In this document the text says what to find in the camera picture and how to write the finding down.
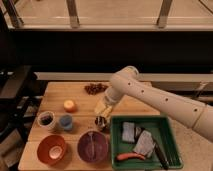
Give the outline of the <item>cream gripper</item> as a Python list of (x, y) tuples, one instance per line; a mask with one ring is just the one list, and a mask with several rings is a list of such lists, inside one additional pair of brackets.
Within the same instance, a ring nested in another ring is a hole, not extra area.
[(116, 106), (120, 101), (119, 97), (113, 94), (105, 94), (103, 101), (99, 101), (94, 108), (96, 114), (101, 114), (102, 117), (108, 118), (113, 110), (112, 106)]

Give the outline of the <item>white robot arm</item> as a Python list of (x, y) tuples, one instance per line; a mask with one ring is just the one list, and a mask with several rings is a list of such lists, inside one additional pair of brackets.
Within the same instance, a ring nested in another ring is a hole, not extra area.
[(127, 66), (114, 73), (110, 86), (94, 111), (107, 117), (108, 107), (114, 107), (124, 95), (136, 98), (167, 114), (184, 126), (213, 142), (213, 107), (203, 102), (147, 86), (138, 80), (139, 72), (134, 66)]

